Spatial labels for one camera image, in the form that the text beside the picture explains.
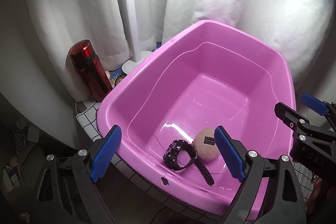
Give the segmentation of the person's right hand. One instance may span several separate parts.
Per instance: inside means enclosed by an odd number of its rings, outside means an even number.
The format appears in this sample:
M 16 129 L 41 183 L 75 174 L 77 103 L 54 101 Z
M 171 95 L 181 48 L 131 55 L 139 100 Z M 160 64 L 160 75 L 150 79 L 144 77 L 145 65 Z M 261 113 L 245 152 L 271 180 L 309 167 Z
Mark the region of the person's right hand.
M 309 199 L 305 202 L 306 213 L 311 214 L 314 207 L 320 200 L 328 200 L 333 196 L 335 196 L 335 187 L 329 186 L 329 184 L 324 182 L 322 178 L 317 177 Z

